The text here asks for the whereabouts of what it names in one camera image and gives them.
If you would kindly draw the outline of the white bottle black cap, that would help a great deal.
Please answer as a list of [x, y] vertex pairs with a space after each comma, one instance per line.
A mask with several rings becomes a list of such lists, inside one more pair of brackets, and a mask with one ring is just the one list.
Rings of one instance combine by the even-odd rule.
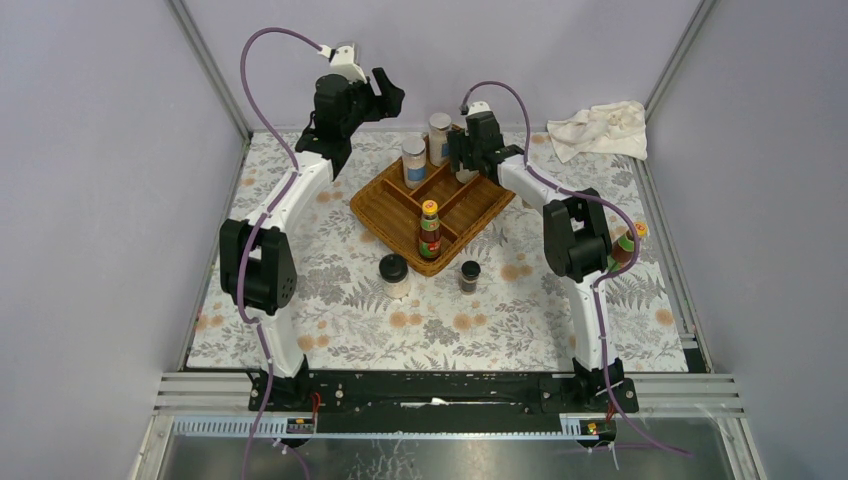
[[457, 172], [455, 173], [455, 177], [456, 177], [456, 179], [457, 179], [460, 183], [462, 183], [462, 184], [467, 184], [467, 183], [469, 183], [469, 182], [470, 182], [470, 181], [472, 181], [472, 180], [473, 180], [473, 179], [474, 179], [477, 175], [478, 175], [478, 172], [477, 172], [477, 171], [465, 170], [465, 169], [461, 169], [460, 171], [457, 171]]

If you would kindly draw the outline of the silver lid white grain jar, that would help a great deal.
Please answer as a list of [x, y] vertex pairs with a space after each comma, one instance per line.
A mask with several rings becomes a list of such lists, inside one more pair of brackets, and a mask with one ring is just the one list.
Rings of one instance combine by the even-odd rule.
[[447, 113], [437, 112], [429, 118], [429, 161], [440, 167], [449, 161], [448, 133], [452, 128], [451, 117]]

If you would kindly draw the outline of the silver lid jar blue label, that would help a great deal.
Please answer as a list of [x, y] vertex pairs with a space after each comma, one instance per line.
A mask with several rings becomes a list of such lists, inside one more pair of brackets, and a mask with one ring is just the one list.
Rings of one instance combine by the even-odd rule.
[[410, 136], [401, 144], [404, 183], [413, 190], [427, 176], [426, 144], [421, 137]]

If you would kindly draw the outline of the brown wicker divided basket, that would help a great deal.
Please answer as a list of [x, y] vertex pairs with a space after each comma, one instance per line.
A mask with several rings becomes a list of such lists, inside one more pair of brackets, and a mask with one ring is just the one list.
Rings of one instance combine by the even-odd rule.
[[[388, 153], [382, 171], [351, 200], [357, 219], [390, 251], [403, 256], [410, 268], [432, 277], [460, 258], [483, 263], [489, 252], [506, 243], [501, 227], [491, 222], [514, 199], [513, 193], [487, 178], [475, 177], [463, 184], [448, 165], [426, 166], [423, 184], [412, 189], [403, 178], [401, 144], [408, 137], [426, 135], [416, 131], [370, 131], [359, 146], [381, 146]], [[434, 259], [419, 252], [421, 204], [432, 199], [439, 207], [441, 252]]]

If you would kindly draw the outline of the red sauce bottle yellow cap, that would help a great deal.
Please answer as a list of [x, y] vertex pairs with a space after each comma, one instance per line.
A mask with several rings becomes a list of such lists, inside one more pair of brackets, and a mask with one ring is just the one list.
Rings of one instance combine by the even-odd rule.
[[441, 253], [441, 222], [438, 216], [438, 204], [427, 199], [421, 204], [419, 231], [419, 253], [428, 260], [437, 258]]

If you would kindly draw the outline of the white jar wide black lid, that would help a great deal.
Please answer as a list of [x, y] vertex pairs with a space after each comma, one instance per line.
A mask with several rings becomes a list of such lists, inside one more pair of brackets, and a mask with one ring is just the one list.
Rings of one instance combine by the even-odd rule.
[[401, 299], [410, 290], [409, 267], [406, 259], [399, 254], [385, 255], [378, 265], [383, 280], [384, 293], [391, 299]]

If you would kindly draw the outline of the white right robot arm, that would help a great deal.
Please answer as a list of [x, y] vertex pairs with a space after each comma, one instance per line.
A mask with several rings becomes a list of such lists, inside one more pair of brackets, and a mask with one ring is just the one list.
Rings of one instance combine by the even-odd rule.
[[484, 102], [462, 108], [465, 127], [448, 135], [451, 166], [476, 171], [515, 193], [543, 219], [543, 247], [549, 268], [563, 278], [577, 340], [574, 375], [565, 395], [583, 410], [597, 412], [613, 398], [623, 368], [609, 340], [602, 278], [608, 272], [612, 241], [598, 193], [567, 188], [536, 164], [524, 149], [508, 145]]

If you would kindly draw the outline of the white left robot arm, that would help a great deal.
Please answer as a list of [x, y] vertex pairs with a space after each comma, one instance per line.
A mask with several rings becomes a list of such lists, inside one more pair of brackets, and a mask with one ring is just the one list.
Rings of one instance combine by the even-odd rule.
[[272, 388], [272, 398], [285, 410], [304, 407], [311, 388], [291, 319], [298, 274], [289, 236], [344, 169], [353, 134], [365, 123], [398, 117], [404, 98], [381, 67], [363, 80], [339, 73], [320, 77], [309, 121], [288, 149], [294, 168], [245, 218], [227, 219], [220, 227], [221, 288], [256, 333], [264, 360], [261, 389]]

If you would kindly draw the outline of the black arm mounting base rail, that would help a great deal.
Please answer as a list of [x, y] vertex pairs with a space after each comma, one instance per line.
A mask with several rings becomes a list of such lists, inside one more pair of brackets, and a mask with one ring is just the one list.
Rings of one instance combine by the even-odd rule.
[[548, 433], [562, 414], [639, 410], [634, 382], [601, 373], [436, 372], [302, 369], [293, 378], [261, 370], [248, 408], [303, 412], [321, 434]]

